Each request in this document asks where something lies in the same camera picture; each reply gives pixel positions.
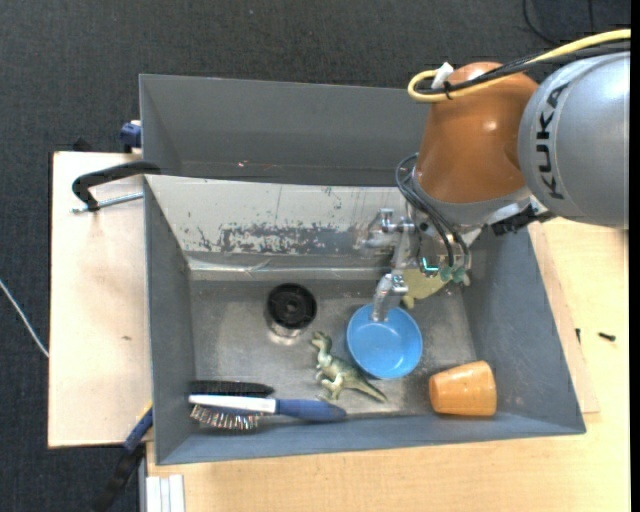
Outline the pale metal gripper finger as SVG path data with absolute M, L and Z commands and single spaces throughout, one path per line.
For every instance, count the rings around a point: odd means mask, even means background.
M 374 322 L 386 321 L 388 313 L 399 306 L 407 292 L 408 286 L 401 273 L 385 274 L 376 286 L 370 319 Z
M 368 224 L 362 235 L 361 250 L 391 250 L 404 238 L 410 239 L 416 234 L 415 223 L 410 217 L 401 217 L 393 221 L 394 209 L 381 208 Z

